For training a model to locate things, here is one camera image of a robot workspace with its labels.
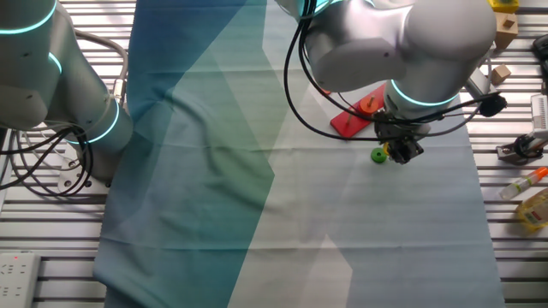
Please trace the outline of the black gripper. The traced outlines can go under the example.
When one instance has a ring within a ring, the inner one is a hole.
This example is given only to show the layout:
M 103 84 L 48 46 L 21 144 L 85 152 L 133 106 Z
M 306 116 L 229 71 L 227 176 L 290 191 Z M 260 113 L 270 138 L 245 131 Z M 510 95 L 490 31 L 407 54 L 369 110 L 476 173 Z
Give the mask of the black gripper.
M 385 110 L 374 113 L 374 133 L 379 143 L 386 143 L 386 154 L 395 163 L 406 164 L 421 155 L 424 149 L 418 144 L 431 131 L 429 124 L 397 124 L 397 119 Z M 401 152 L 397 141 L 406 143 Z

